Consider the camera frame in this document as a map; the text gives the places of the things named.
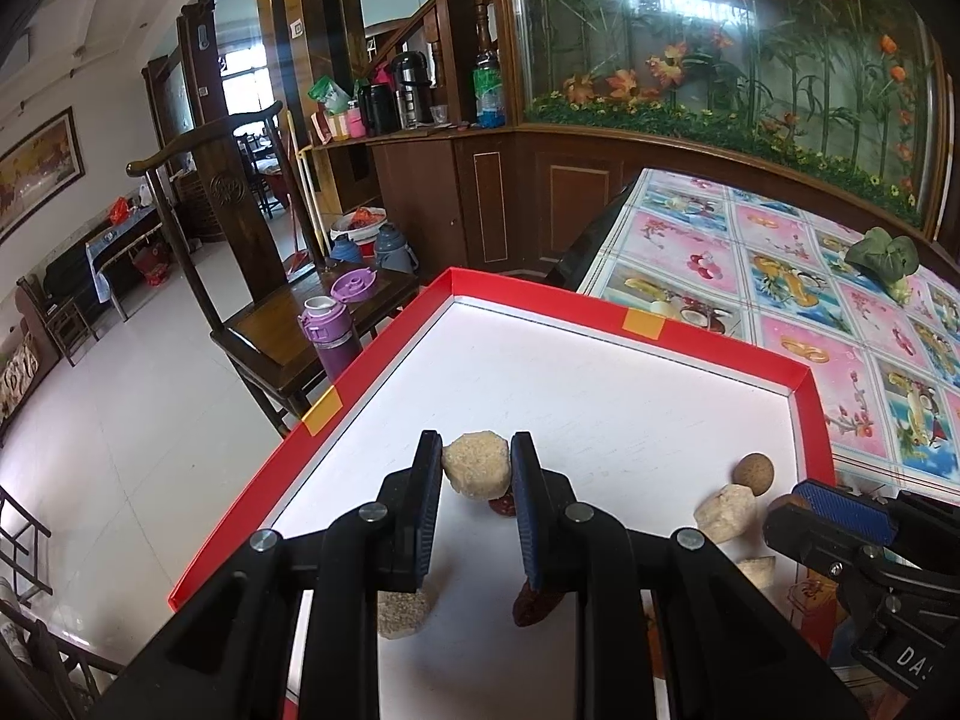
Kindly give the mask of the purple thermos bottle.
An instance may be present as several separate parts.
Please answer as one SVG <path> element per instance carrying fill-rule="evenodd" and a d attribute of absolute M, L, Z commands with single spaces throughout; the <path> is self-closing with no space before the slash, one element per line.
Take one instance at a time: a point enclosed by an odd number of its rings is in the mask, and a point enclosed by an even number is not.
<path fill-rule="evenodd" d="M 308 298 L 302 305 L 298 322 L 331 380 L 340 376 L 361 353 L 350 310 L 343 302 L 329 296 Z"/>

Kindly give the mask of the side table with cloth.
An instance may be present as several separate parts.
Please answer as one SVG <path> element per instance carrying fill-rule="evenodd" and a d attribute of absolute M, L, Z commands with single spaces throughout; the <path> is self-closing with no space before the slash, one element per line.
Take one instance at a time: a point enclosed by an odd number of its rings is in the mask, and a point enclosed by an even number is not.
<path fill-rule="evenodd" d="M 171 263 L 160 241 L 149 243 L 161 231 L 163 223 L 160 213 L 154 206 L 145 206 L 133 208 L 121 224 L 109 226 L 106 231 L 99 232 L 98 236 L 85 242 L 96 296 L 101 304 L 110 302 L 122 322 L 128 321 L 127 310 L 122 304 L 119 288 L 110 279 L 107 269 L 117 260 L 128 259 L 149 286 L 161 286 L 169 277 Z"/>

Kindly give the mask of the fruit pattern tablecloth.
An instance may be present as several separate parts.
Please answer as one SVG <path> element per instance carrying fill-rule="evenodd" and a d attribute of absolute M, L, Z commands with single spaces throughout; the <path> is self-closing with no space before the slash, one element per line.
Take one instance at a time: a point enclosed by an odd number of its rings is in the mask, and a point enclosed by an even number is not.
<path fill-rule="evenodd" d="M 573 283 L 809 366 L 841 483 L 957 502 L 957 286 L 918 268 L 890 296 L 846 260 L 857 238 L 782 200 L 646 169 Z"/>

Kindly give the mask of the glass flower display cabinet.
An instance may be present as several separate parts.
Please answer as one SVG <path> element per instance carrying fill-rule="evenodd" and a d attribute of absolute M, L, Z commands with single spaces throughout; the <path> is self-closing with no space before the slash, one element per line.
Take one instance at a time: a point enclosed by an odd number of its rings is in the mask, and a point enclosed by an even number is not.
<path fill-rule="evenodd" d="M 521 119 L 814 177 L 929 231 L 953 85 L 910 0 L 496 0 Z"/>

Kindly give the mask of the dark wooden chair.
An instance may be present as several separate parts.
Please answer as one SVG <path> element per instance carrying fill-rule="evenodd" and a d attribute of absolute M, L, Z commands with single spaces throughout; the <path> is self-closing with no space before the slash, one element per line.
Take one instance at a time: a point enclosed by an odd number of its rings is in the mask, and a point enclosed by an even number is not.
<path fill-rule="evenodd" d="M 325 257 L 275 125 L 282 109 L 277 101 L 257 112 L 231 114 L 192 128 L 158 153 L 128 163 L 127 174 L 148 181 L 172 254 L 210 327 L 210 340 L 231 362 L 275 431 L 285 436 L 290 422 L 309 410 L 309 394 L 331 378 L 322 371 L 319 356 L 299 328 L 302 303 L 327 293 L 338 277 L 355 267 Z M 308 271 L 296 278 L 291 278 L 283 265 L 242 165 L 235 132 L 249 124 L 262 124 L 267 130 L 281 175 L 288 182 L 291 211 L 308 247 Z M 161 167 L 183 154 L 194 160 L 203 193 L 251 294 L 251 302 L 229 317 L 220 316 L 206 291 L 181 223 L 161 185 Z"/>

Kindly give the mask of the green plastic bottle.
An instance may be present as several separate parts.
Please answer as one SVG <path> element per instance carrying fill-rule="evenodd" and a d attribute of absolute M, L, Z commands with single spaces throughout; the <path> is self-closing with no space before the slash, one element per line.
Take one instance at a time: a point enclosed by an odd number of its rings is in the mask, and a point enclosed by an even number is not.
<path fill-rule="evenodd" d="M 496 54 L 482 50 L 472 71 L 477 124 L 482 128 L 502 127 L 506 123 L 503 78 Z"/>

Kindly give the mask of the green leafy vegetable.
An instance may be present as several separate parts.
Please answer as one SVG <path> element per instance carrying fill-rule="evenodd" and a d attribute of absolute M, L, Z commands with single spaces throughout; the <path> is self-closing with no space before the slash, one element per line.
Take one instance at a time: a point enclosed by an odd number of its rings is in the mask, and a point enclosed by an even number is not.
<path fill-rule="evenodd" d="M 919 255 L 908 236 L 890 236 L 874 226 L 851 245 L 844 261 L 882 288 L 889 298 L 905 307 L 910 299 L 908 278 L 916 273 Z"/>

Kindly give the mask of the purple thermos lid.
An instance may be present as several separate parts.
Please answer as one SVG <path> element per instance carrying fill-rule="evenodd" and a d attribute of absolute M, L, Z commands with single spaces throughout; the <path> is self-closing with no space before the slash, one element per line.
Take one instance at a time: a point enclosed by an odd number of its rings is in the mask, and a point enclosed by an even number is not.
<path fill-rule="evenodd" d="M 340 304 L 359 304 L 367 301 L 376 291 L 377 273 L 374 268 L 353 268 L 338 277 L 331 286 L 329 296 Z"/>

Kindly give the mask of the brown round fruit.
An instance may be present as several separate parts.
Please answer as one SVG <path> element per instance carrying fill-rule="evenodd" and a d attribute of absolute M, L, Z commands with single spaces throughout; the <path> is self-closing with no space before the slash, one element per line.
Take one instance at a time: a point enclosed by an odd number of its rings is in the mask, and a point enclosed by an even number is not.
<path fill-rule="evenodd" d="M 734 466 L 732 483 L 750 489 L 755 497 L 763 496 L 775 481 L 775 465 L 760 452 L 744 455 Z"/>
<path fill-rule="evenodd" d="M 785 494 L 784 496 L 779 496 L 771 500 L 770 505 L 768 505 L 768 514 L 779 511 L 782 507 L 796 507 L 796 509 L 808 511 L 811 508 L 811 504 L 799 494 Z"/>

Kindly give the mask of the framed wall painting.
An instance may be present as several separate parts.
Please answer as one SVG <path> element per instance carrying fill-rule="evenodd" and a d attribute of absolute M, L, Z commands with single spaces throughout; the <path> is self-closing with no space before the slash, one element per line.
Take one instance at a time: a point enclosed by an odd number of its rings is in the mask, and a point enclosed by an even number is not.
<path fill-rule="evenodd" d="M 6 241 L 32 215 L 85 175 L 75 115 L 67 107 L 2 154 L 0 202 Z"/>

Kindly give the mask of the red gift box lid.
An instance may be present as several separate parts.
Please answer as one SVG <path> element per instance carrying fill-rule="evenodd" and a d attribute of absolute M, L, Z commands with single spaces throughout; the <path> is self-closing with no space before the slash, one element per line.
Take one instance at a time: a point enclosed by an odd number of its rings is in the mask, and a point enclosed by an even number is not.
<path fill-rule="evenodd" d="M 846 718 L 825 629 L 693 525 L 739 454 L 833 481 L 814 376 L 453 268 L 260 468 L 127 718 Z"/>

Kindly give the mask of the black thermos flask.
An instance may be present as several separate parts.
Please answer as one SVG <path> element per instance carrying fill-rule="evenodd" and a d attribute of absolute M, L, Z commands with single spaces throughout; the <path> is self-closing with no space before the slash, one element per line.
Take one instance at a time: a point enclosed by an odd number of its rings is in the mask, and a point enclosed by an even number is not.
<path fill-rule="evenodd" d="M 392 60 L 398 117 L 404 130 L 431 125 L 427 57 L 418 50 L 400 52 Z"/>

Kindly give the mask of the dark red jujube date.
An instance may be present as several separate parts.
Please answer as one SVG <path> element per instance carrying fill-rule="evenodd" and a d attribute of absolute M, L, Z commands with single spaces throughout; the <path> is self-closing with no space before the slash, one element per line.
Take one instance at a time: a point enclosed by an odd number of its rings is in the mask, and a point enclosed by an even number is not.
<path fill-rule="evenodd" d="M 512 621 L 518 628 L 535 626 L 547 619 L 562 600 L 562 593 L 537 590 L 526 582 L 512 603 Z"/>

